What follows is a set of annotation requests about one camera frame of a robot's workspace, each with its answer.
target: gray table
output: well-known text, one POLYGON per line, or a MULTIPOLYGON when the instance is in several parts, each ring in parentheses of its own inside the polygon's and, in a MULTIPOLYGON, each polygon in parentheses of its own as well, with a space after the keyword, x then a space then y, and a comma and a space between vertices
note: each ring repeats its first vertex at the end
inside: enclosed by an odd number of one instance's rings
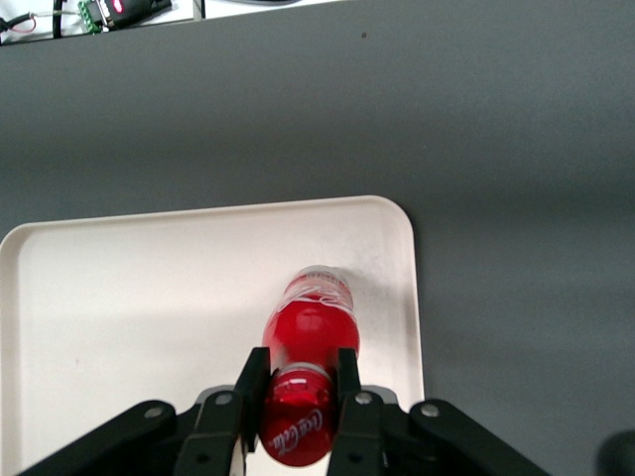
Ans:
POLYGON ((375 193, 429 397, 546 470, 635 427, 635 4, 341 2, 0 49, 0 234, 375 193))

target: white surface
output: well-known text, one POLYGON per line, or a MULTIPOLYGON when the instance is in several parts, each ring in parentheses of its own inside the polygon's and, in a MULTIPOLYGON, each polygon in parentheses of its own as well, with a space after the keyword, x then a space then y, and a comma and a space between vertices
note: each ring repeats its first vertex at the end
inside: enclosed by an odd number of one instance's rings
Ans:
POLYGON ((317 3, 328 3, 345 0, 301 0, 299 2, 290 3, 289 5, 271 6, 271 5, 254 5, 249 3, 233 2, 229 0, 204 0, 205 1, 205 18, 228 17, 231 15, 245 15, 248 13, 261 13, 280 8, 303 7, 307 5, 315 5, 317 3))
MULTIPOLYGON (((346 0, 300 0, 282 6, 257 5, 229 0, 195 0, 205 3, 206 18, 228 17, 232 15, 244 15, 249 13, 261 13, 280 8, 302 7, 307 5, 315 5, 318 3, 328 3, 346 0)), ((77 0, 67 0, 63 5, 64 10, 78 11, 77 0)), ((11 0, 0 3, 0 17, 5 20, 18 17, 25 13, 34 12, 51 12, 53 10, 53 0, 11 0)), ((141 26, 158 25, 171 22, 183 22, 199 20, 198 11, 194 8, 194 0, 172 0, 172 9, 165 10, 150 20, 142 22, 141 26)), ((51 17, 36 18, 37 28, 29 34, 8 31, 1 34, 3 44, 11 44, 17 42, 28 42, 32 40, 51 39, 53 37, 53 20, 51 17)), ((21 30, 30 30, 32 23, 25 22, 17 28, 21 30)), ((86 30, 83 21, 78 15, 62 16, 62 34, 65 37, 73 35, 84 35, 86 30)))
MULTIPOLYGON (((66 0, 63 10, 78 11, 77 0, 66 0)), ((25 13, 43 13, 53 11, 53 0, 11 0, 0 4, 0 17, 5 20, 24 15, 25 13)), ((140 25, 156 25, 161 23, 182 22, 194 19, 193 0, 172 0, 172 9, 165 10, 140 25)), ((51 39, 53 37, 53 19, 51 17, 36 18, 37 28, 33 33, 21 34, 8 31, 2 34, 2 43, 27 42, 32 40, 51 39)), ((30 30, 33 24, 25 22, 17 28, 30 30)), ((79 15, 62 15, 62 35, 85 35, 86 30, 79 15)))
MULTIPOLYGON (((363 196, 27 224, 0 245, 2 473, 150 399, 235 382, 301 268, 340 268, 363 384, 423 398, 413 231, 363 196)), ((257 451, 250 476, 287 470, 257 451)))

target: bottle label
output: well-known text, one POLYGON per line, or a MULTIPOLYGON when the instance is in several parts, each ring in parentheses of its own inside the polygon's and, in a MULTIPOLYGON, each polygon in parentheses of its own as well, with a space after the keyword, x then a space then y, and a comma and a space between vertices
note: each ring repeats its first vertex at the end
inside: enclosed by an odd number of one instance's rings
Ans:
POLYGON ((312 431, 320 431, 323 417, 320 410, 311 410, 307 416, 299 419, 284 431, 273 437, 272 442, 278 455, 287 454, 298 447, 302 438, 312 431))

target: red liquid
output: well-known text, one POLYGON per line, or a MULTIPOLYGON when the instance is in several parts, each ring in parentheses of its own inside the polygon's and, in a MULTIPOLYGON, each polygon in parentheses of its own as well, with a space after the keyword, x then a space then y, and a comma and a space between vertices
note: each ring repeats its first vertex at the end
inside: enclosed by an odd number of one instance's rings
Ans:
POLYGON ((271 349, 277 372, 265 399, 260 439, 276 460, 307 466, 332 447, 337 349, 359 350, 346 284, 323 267, 300 272, 267 322, 263 345, 271 349))

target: coca-cola bottle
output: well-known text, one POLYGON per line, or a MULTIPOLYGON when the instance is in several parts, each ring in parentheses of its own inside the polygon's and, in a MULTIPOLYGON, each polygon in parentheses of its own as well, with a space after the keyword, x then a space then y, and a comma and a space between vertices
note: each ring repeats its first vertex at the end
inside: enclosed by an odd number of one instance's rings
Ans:
POLYGON ((274 374, 267 391, 260 439, 289 466, 307 466, 332 447, 337 425, 334 385, 337 349, 359 351, 350 289, 340 271, 301 270, 269 318, 263 345, 274 374))

